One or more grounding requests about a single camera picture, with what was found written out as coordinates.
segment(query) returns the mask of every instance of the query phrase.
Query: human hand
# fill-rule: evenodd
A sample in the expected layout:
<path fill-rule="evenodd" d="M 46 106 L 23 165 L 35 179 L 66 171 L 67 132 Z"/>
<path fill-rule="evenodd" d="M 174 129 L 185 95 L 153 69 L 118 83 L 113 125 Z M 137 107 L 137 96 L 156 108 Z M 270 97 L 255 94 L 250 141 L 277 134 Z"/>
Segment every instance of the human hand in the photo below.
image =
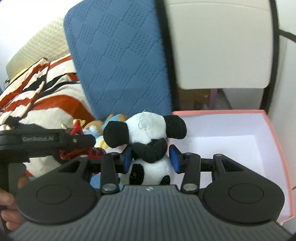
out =
<path fill-rule="evenodd" d="M 18 184 L 17 184 L 18 188 L 23 187 L 29 181 L 30 180 L 27 176 L 22 176 L 18 180 Z M 1 217 L 3 218 L 4 221 L 6 221 L 6 227 L 9 230 L 13 231 L 23 223 L 23 220 L 15 204 L 15 198 L 11 193 L 8 193 L 0 189 L 0 205 L 7 207 L 7 209 L 1 211 Z"/>

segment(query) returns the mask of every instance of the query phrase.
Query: gray ribbed surface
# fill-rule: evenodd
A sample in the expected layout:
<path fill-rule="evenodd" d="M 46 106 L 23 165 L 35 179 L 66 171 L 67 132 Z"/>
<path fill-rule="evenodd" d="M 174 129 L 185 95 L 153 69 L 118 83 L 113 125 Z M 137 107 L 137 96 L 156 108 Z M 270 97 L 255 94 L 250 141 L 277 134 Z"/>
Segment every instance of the gray ribbed surface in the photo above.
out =
<path fill-rule="evenodd" d="M 175 186 L 125 186 L 105 195 L 85 217 L 61 226 L 25 223 L 10 236 L 16 241 L 202 240 L 283 241 L 289 234 L 277 223 L 234 226 L 212 216 L 197 196 Z"/>

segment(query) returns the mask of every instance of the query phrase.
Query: striped blanket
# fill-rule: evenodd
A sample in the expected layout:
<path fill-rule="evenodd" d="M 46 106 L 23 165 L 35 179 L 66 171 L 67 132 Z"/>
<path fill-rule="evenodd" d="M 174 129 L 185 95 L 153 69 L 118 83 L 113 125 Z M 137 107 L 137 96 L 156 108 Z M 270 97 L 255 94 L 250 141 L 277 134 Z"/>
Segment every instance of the striped blanket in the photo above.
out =
<path fill-rule="evenodd" d="M 90 106 L 76 75 L 70 55 L 52 62 L 41 59 L 0 96 L 0 130 L 17 128 L 19 123 L 59 129 L 74 119 L 94 120 Z M 59 166 L 53 157 L 31 158 L 27 170 L 35 177 Z"/>

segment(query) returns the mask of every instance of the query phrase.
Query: pink box edge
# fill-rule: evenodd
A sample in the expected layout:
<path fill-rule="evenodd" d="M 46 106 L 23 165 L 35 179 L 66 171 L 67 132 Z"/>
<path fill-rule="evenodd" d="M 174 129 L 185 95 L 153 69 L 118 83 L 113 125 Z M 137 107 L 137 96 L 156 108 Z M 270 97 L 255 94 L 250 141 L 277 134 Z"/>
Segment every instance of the pink box edge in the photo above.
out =
<path fill-rule="evenodd" d="M 183 116 L 183 115 L 214 115 L 214 114 L 244 114 L 244 113 L 262 114 L 266 123 L 269 126 L 271 134 L 272 134 L 274 141 L 277 145 L 278 152 L 280 154 L 281 162 L 284 167 L 284 171 L 285 171 L 285 175 L 286 175 L 287 186 L 289 189 L 290 210 L 291 210 L 291 216 L 287 220 L 281 222 L 281 224 L 282 224 L 282 223 L 292 219 L 293 217 L 295 217 L 295 205 L 294 205 L 294 198 L 293 198 L 293 194 L 292 194 L 293 187 L 292 187 L 291 177 L 290 177 L 290 173 L 288 171 L 288 165 L 286 162 L 286 158 L 285 158 L 283 149 L 281 147 L 281 144 L 279 143 L 279 140 L 276 136 L 275 130 L 273 129 L 272 124 L 271 124 L 266 112 L 264 110 L 185 110 L 185 111 L 174 111 L 172 114 L 178 115 L 178 116 Z"/>

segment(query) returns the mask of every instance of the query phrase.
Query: white plush body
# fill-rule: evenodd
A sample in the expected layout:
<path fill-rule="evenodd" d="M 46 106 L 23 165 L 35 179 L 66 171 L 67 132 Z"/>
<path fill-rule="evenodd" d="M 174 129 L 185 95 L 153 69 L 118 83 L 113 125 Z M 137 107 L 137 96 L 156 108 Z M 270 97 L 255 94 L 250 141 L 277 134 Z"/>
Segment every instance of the white plush body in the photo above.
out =
<path fill-rule="evenodd" d="M 164 176 L 169 175 L 171 183 L 174 180 L 175 172 L 170 158 L 165 155 L 155 163 L 148 163 L 142 159 L 133 160 L 127 174 L 119 174 L 120 184 L 129 185 L 130 174 L 133 164 L 140 164 L 144 168 L 144 180 L 142 185 L 159 185 Z"/>
<path fill-rule="evenodd" d="M 152 139 L 166 138 L 166 123 L 161 115 L 151 112 L 135 114 L 125 121 L 129 130 L 129 143 L 148 144 Z"/>

